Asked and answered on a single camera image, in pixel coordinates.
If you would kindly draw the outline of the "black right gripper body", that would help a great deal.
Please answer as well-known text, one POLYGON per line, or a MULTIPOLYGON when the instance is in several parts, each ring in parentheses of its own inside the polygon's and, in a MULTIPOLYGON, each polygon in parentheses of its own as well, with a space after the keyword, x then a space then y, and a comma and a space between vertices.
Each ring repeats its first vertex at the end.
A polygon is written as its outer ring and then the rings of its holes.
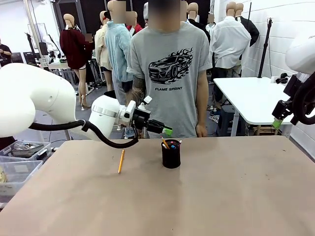
POLYGON ((287 101, 279 100, 272 112, 275 118, 282 120, 291 114, 294 114, 294 118, 296 118, 298 104, 302 102, 300 88, 303 82, 300 80, 300 75, 292 75, 290 79, 288 77, 280 78, 280 81, 283 82, 285 79, 287 80, 287 84, 283 92, 289 99, 287 101))

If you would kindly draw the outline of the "person's left hand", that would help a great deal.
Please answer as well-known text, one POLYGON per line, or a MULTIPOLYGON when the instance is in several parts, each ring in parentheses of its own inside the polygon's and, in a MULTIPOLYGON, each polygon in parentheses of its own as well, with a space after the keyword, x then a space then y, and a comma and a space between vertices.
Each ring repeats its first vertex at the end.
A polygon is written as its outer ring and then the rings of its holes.
POLYGON ((199 138, 201 137, 207 137, 208 136, 208 132, 207 132, 207 128, 205 124, 197 124, 196 126, 196 134, 199 138))

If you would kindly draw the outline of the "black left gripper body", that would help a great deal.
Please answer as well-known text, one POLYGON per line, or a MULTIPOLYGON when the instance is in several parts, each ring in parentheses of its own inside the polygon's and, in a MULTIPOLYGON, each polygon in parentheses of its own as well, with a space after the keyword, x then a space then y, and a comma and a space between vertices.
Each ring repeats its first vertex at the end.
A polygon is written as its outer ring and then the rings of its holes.
POLYGON ((160 132, 160 122, 155 119, 150 119, 151 113, 149 111, 143 111, 135 109, 132 115, 132 127, 136 129, 146 128, 150 132, 160 132))

